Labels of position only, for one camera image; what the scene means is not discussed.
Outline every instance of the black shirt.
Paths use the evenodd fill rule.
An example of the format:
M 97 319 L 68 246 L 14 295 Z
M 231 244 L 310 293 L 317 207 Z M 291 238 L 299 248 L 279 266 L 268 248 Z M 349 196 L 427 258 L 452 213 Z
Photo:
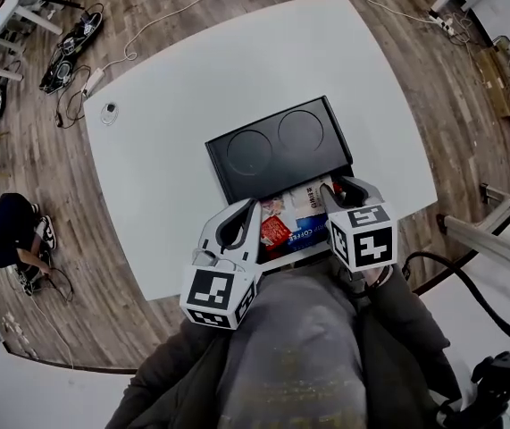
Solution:
M 17 248 L 30 250 L 34 239 L 34 214 L 20 194 L 0 197 L 0 268 L 20 262 Z

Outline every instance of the floor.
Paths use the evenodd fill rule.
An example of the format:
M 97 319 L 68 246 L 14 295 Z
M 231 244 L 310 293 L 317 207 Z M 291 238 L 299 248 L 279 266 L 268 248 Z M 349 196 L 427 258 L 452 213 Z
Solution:
M 125 43 L 147 22 L 192 0 L 77 1 L 86 6 L 102 2 L 105 7 L 104 29 L 78 62 L 96 68 L 121 57 Z M 136 61 L 114 65 L 105 80 L 200 30 L 287 1 L 204 0 L 144 32 L 134 44 L 139 53 Z M 424 17 L 434 0 L 376 1 Z M 400 261 L 420 249 L 459 258 L 467 250 L 444 239 L 435 216 L 452 214 L 479 221 L 485 215 L 480 183 L 510 192 L 510 124 L 495 118 L 465 46 L 453 45 L 433 26 L 363 0 L 351 2 L 380 43 L 404 90 L 438 192 L 436 204 L 400 222 Z M 456 4 L 449 9 L 460 11 Z M 54 21 L 67 31 L 78 18 L 78 10 L 65 9 Z M 473 36 L 483 42 L 476 32 Z M 17 288 L 13 276 L 0 270 L 0 328 L 17 354 L 75 366 L 137 367 L 157 344 L 177 331 L 182 315 L 175 298 L 144 301 L 106 210 L 84 123 L 68 130 L 54 125 L 57 98 L 46 96 L 38 83 L 57 39 L 36 29 L 27 40 L 21 65 L 25 79 L 9 85 L 0 131 L 11 133 L 0 139 L 0 164 L 11 177 L 0 178 L 0 194 L 19 191 L 54 218 L 60 239 L 54 264 L 71 278 L 75 299 L 66 305 L 55 290 L 46 289 L 34 298 L 35 307 Z M 479 47 L 470 49 L 477 52 Z M 0 55 L 0 65 L 6 62 Z M 72 89 L 79 88 L 85 78 L 80 73 Z M 438 271 L 418 259 L 412 288 Z M 55 279 L 63 286 L 62 277 Z

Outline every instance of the black tray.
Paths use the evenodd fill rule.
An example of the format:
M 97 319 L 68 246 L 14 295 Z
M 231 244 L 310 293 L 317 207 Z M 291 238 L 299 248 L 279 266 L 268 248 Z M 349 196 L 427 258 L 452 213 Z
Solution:
M 267 198 L 352 164 L 326 96 L 205 145 L 229 204 Z

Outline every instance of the jacket sleeve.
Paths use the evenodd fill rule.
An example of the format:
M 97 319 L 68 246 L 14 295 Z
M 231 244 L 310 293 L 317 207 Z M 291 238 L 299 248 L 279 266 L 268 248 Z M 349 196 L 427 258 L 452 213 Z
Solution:
M 431 312 L 411 292 L 397 265 L 369 299 L 381 325 L 414 355 L 428 387 L 450 399 L 459 397 L 455 374 L 443 353 L 450 342 Z
M 209 348 L 218 329 L 183 321 L 139 367 L 106 429 L 124 429 L 178 383 Z

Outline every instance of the metal ladder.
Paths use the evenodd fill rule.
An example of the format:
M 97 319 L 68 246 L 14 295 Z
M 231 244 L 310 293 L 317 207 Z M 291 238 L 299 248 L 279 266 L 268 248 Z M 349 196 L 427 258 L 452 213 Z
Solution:
M 493 231 L 510 218 L 510 194 L 481 184 L 483 202 L 495 209 L 480 223 L 466 223 L 450 215 L 438 216 L 439 227 L 448 237 L 460 241 L 510 270 L 510 241 Z

